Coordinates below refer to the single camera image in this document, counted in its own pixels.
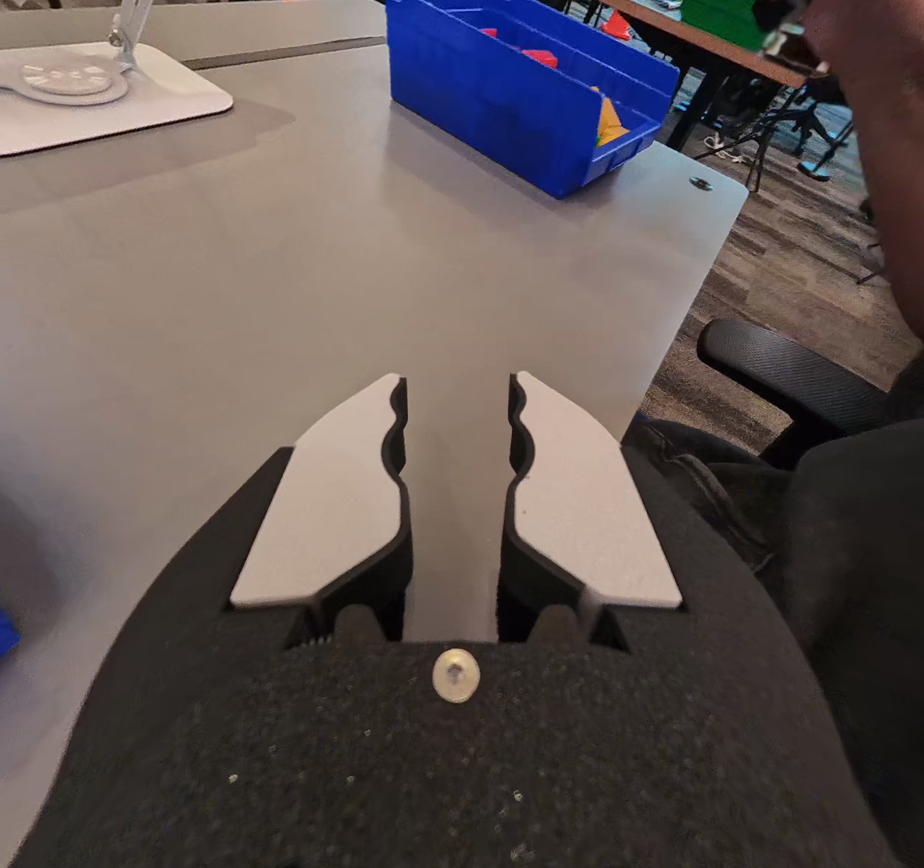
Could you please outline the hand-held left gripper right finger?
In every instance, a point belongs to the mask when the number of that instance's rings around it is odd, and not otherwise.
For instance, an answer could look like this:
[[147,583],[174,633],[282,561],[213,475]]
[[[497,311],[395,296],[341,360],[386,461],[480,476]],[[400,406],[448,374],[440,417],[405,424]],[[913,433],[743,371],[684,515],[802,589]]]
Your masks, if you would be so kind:
[[603,424],[526,371],[510,375],[514,477],[506,490],[498,638],[524,643],[570,609],[591,643],[623,643],[621,609],[676,612],[683,597],[625,460]]

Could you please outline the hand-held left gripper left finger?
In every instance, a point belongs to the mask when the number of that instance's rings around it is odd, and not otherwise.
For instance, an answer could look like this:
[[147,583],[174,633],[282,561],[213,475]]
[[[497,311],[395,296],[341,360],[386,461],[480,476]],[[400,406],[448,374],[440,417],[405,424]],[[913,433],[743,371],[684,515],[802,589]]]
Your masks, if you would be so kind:
[[384,574],[385,603],[403,593],[413,570],[407,422],[407,380],[386,374],[295,440],[230,594],[234,608],[321,608],[367,573]]

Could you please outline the yellow toy block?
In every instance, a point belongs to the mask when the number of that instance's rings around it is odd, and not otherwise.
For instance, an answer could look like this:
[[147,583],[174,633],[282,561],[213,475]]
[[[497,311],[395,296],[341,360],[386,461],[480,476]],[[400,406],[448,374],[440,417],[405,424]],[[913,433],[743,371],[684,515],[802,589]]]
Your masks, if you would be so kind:
[[599,115],[597,133],[604,134],[605,143],[599,147],[615,142],[629,133],[629,128],[621,121],[611,99],[603,95],[602,107]]

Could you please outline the person's right forearm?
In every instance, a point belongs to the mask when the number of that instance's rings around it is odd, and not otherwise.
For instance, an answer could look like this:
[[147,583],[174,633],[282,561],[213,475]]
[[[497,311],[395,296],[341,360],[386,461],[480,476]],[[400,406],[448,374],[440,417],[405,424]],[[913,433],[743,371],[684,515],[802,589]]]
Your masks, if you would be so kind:
[[884,276],[904,321],[923,338],[922,57],[874,46],[838,76],[857,124]]

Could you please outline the grey desk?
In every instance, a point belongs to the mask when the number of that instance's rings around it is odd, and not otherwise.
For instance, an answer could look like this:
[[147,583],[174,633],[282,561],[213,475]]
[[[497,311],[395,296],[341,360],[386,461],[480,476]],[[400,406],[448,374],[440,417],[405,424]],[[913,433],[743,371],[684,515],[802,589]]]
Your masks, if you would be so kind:
[[745,204],[659,143],[556,201],[393,105],[383,9],[340,9],[178,6],[229,112],[2,162],[2,866],[153,579],[382,375],[410,639],[495,637],[509,374],[622,437]]

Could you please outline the green box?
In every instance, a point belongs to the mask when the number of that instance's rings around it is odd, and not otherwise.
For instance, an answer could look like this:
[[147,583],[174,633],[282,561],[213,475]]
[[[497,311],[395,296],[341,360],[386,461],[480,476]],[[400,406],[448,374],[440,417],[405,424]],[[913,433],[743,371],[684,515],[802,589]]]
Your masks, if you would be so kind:
[[704,30],[724,42],[757,53],[767,40],[754,17],[756,0],[683,0],[680,19],[688,26]]

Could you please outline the wooden background table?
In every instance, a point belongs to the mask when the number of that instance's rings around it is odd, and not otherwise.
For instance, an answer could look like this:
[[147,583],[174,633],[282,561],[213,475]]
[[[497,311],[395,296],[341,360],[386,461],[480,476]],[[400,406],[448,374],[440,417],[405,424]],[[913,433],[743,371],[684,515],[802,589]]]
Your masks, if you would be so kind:
[[683,22],[679,13],[655,7],[650,0],[596,0],[627,18],[639,34],[658,30],[658,38],[668,46],[666,54],[680,50],[683,64],[703,73],[699,87],[689,100],[687,111],[672,130],[667,147],[682,152],[722,85],[734,73],[747,72],[767,79],[779,87],[801,89],[809,77],[775,62],[766,53],[752,52],[725,42],[718,36]]

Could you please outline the white stand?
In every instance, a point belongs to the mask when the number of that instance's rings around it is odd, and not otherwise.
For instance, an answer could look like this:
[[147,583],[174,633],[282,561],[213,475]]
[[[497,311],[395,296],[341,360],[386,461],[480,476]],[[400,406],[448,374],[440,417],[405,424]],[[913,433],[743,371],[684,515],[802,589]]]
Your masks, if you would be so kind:
[[1,156],[223,114],[232,96],[141,44],[154,0],[122,0],[105,42],[3,49]]

